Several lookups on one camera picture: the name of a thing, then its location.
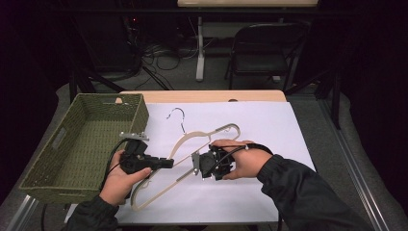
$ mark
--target black sleeve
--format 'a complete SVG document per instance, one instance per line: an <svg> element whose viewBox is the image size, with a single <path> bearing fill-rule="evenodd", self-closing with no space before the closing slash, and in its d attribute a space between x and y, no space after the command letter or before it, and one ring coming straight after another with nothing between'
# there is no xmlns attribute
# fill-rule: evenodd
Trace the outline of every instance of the black sleeve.
<svg viewBox="0 0 408 231"><path fill-rule="evenodd" d="M105 202L99 195L75 208L63 230L115 230L118 207Z"/></svg>
<svg viewBox="0 0 408 231"><path fill-rule="evenodd" d="M283 220L298 230L373 230L313 170L273 155L257 176Z"/></svg>

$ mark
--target basket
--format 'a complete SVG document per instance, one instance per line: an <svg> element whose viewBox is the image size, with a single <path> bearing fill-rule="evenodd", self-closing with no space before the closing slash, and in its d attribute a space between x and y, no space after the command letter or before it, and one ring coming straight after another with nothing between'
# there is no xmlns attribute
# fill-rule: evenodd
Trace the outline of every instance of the basket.
<svg viewBox="0 0 408 231"><path fill-rule="evenodd" d="M43 203L80 203L99 193L120 132L141 133L142 94L78 94L20 189Z"/></svg>

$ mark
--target black chair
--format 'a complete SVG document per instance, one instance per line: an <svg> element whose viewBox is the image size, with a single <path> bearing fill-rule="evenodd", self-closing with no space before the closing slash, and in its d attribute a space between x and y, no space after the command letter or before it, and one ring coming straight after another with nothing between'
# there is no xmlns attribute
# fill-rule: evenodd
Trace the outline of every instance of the black chair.
<svg viewBox="0 0 408 231"><path fill-rule="evenodd" d="M282 76L285 90L296 50L307 32L308 26L300 22L257 24L240 29L234 37L225 73L229 89L234 76Z"/></svg>

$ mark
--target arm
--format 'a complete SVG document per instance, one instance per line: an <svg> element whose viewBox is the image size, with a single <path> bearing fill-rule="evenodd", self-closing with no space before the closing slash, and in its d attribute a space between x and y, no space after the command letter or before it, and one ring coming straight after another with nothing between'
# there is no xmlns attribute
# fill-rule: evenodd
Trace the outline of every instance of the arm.
<svg viewBox="0 0 408 231"><path fill-rule="evenodd" d="M231 151L249 142L220 140L213 145ZM257 177L264 184L262 192L273 199L291 230L372 230L303 164L260 149L241 150L233 157L236 168L223 179Z"/></svg>
<svg viewBox="0 0 408 231"><path fill-rule="evenodd" d="M99 195L91 201L85 201L75 208L64 230L115 230L117 219L115 214L118 205L132 190L133 185L146 178L151 169L149 167L126 174L117 164L123 150L114 154L105 185Z"/></svg>

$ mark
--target hanger hook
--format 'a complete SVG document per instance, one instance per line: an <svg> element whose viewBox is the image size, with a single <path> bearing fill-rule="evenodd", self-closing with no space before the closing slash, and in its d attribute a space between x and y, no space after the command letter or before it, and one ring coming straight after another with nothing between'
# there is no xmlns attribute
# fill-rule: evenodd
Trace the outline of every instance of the hanger hook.
<svg viewBox="0 0 408 231"><path fill-rule="evenodd" d="M173 110L171 110L171 112L170 112L170 113L168 114L168 116L167 116L167 119L170 118L170 116L171 116L171 114L174 112L174 110L180 110L181 113L183 114L183 118L182 118L182 120L181 120L181 128L183 129L183 134L186 134L186 131L184 130L184 126L183 126L185 115L184 115L184 111L183 111L181 108L174 108Z"/></svg>

